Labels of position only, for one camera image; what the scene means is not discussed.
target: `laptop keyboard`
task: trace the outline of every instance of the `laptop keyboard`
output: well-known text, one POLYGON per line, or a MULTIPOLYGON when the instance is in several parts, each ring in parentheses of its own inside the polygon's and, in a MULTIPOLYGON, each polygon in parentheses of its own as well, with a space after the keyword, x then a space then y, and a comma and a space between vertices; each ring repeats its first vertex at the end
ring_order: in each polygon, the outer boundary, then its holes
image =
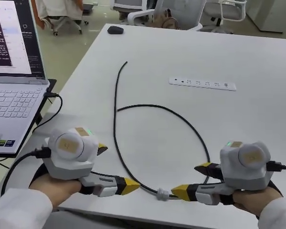
POLYGON ((0 90, 0 117, 28 117, 41 90, 41 88, 35 91, 0 90))

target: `power strip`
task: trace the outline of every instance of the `power strip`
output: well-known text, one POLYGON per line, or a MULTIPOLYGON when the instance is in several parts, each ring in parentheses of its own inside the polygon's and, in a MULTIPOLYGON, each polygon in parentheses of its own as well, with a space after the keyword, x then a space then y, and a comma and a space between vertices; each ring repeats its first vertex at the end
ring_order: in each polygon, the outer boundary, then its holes
POLYGON ((220 83, 220 82, 193 80, 193 79, 178 78, 178 77, 169 78, 169 83, 180 86, 204 87, 204 88, 212 88, 219 90, 236 91, 236 85, 234 83, 220 83))

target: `laptop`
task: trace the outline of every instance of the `laptop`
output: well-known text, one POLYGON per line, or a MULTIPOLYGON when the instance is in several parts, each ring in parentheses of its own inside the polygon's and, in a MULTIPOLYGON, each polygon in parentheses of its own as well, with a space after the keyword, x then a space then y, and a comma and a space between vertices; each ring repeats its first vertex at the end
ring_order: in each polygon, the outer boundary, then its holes
POLYGON ((14 157, 49 87, 30 0, 0 0, 0 154, 14 157))

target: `laptop screen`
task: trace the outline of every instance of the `laptop screen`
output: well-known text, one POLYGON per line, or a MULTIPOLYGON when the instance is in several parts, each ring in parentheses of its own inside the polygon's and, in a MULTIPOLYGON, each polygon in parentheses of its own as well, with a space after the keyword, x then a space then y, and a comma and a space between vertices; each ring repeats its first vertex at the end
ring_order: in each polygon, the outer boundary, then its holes
POLYGON ((29 0, 0 0, 0 76, 45 78, 29 0))

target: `yellow tip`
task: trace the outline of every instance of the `yellow tip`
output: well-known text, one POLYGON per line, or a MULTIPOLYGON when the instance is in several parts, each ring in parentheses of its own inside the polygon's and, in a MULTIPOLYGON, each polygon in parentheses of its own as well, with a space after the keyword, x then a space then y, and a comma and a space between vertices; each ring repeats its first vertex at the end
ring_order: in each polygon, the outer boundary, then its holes
POLYGON ((105 145, 99 143, 98 144, 98 152, 97 155, 102 154, 103 152, 105 152, 108 149, 108 147, 106 147, 105 145))
POLYGON ((175 194, 180 199, 183 199, 185 201, 190 201, 190 197, 187 194, 187 188, 189 185, 180 185, 178 187, 175 187, 171 190, 173 194, 175 194))
POLYGON ((203 163, 203 164, 201 164, 201 165, 198 165, 198 166, 207 167, 207 166, 209 166, 210 164, 211 164, 211 162, 206 162, 206 163, 203 163))
POLYGON ((135 182, 134 180, 131 180, 129 178, 124 178, 126 182, 126 187, 122 191, 121 195, 127 195, 130 192, 133 192, 134 190, 139 188, 139 183, 135 182))

